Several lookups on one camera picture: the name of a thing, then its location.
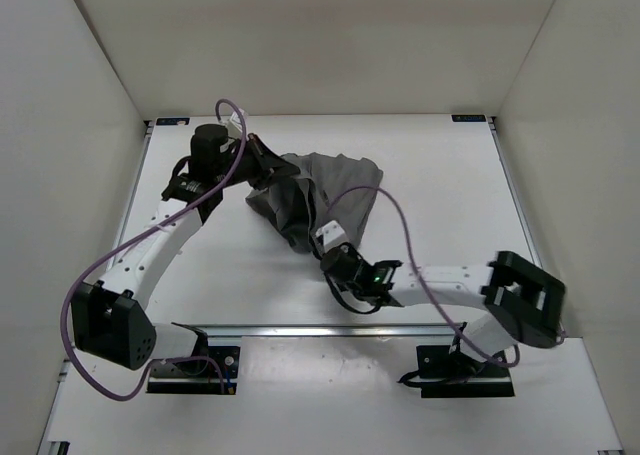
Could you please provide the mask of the grey pleated skirt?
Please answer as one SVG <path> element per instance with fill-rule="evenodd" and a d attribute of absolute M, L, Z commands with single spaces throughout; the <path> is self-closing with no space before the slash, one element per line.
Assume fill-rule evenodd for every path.
<path fill-rule="evenodd" d="M 247 205 L 263 217 L 298 254 L 316 255 L 316 231 L 335 220 L 348 239 L 359 245 L 374 207 L 384 172 L 372 160 L 319 153 L 283 158 L 300 173 L 246 197 Z"/>

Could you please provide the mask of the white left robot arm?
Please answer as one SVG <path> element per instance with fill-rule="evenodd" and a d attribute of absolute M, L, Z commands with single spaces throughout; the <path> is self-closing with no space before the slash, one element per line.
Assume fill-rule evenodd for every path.
<path fill-rule="evenodd" d="M 150 359 L 173 359 L 188 373 L 208 364 L 201 330 L 186 324 L 154 324 L 146 314 L 161 277 L 183 245 L 222 202 L 223 189 L 248 183 L 266 189 L 299 174 L 251 134 L 232 124 L 195 129 L 190 153 L 174 166 L 150 219 L 153 234 L 115 257 L 95 283 L 83 282 L 71 299 L 77 349 L 137 370 Z"/>

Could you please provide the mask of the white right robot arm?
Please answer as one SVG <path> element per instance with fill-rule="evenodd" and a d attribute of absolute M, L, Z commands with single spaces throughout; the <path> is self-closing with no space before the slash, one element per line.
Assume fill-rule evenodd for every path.
<path fill-rule="evenodd" d="M 316 257 L 334 298 L 341 301 L 349 293 L 368 304 L 367 314 L 418 305 L 482 311 L 479 319 L 456 325 L 441 364 L 448 383 L 474 378 L 489 364 L 508 367 L 499 357 L 508 348 L 551 349 L 566 337 L 561 322 L 564 283 L 514 252 L 500 251 L 487 265 L 371 264 L 344 242 Z"/>

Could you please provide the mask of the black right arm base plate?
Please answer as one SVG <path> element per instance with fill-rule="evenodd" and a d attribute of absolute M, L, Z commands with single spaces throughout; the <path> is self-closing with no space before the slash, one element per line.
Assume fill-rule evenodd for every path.
<path fill-rule="evenodd" d="M 463 367 L 449 357 L 447 345 L 416 347 L 416 383 L 422 399 L 512 398 L 515 390 L 507 368 L 485 363 Z"/>

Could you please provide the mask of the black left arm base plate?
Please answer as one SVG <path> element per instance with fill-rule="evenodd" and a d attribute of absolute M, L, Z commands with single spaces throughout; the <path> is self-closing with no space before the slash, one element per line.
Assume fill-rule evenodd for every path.
<path fill-rule="evenodd" d="M 147 379 L 148 394 L 234 396 L 238 390 L 241 346 L 224 342 L 209 344 L 206 355 L 221 374 L 206 361 L 157 365 Z"/>

